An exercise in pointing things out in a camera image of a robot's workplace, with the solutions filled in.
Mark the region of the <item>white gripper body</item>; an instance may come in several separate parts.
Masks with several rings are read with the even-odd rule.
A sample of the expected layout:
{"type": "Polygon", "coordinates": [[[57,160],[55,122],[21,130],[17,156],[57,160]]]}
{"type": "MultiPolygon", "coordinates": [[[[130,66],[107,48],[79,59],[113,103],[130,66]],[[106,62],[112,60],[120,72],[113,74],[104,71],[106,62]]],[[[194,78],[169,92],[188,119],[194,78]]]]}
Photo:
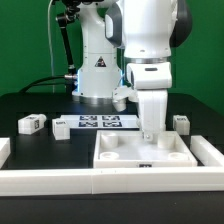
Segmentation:
{"type": "Polygon", "coordinates": [[[165,130],[168,92],[172,86],[171,64],[127,65],[127,78],[136,91],[141,130],[155,134],[165,130]]]}

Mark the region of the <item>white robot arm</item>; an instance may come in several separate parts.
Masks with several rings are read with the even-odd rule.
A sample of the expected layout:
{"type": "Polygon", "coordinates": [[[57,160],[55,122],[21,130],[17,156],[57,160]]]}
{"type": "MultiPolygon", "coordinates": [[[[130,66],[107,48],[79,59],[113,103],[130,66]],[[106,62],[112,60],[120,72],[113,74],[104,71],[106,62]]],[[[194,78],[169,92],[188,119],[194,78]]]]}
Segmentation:
{"type": "Polygon", "coordinates": [[[71,93],[87,103],[138,105],[143,139],[166,128],[171,49],[192,29],[186,0],[55,0],[65,6],[61,29],[71,93]]]}

